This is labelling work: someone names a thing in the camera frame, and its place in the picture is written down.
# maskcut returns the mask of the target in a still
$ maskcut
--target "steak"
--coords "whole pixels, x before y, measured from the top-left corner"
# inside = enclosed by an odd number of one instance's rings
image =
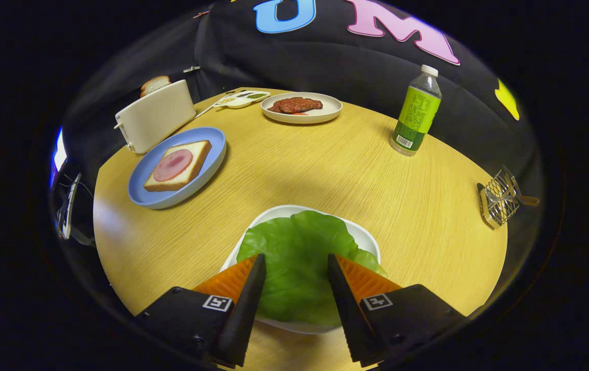
[[[319,110],[320,108],[322,108],[321,101],[297,96],[295,98],[277,100],[268,110],[279,113],[297,113]]]

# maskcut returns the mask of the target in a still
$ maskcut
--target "white bottle cap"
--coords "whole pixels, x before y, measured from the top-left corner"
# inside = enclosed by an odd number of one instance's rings
[[[436,68],[431,68],[428,65],[422,65],[422,68],[420,69],[420,71],[423,71],[424,73],[429,73],[430,75],[433,75],[434,77],[437,77],[439,75],[439,71],[436,70]]]

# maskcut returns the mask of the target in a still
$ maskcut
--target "water bottle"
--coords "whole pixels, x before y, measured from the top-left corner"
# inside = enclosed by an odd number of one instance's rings
[[[391,136],[391,146],[403,155],[416,155],[441,103],[436,82],[439,71],[423,65],[422,74],[409,84],[402,112]]]

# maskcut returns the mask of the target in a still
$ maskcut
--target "toaster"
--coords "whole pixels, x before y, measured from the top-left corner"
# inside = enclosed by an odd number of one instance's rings
[[[173,82],[116,113],[127,149],[146,153],[196,115],[186,80]]]

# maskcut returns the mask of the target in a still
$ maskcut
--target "blue letter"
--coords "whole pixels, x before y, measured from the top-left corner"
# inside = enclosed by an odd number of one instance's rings
[[[287,21],[276,18],[276,6],[283,0],[269,0],[255,5],[255,28],[264,33],[279,33],[302,28],[315,18],[315,0],[295,0],[297,16]]]

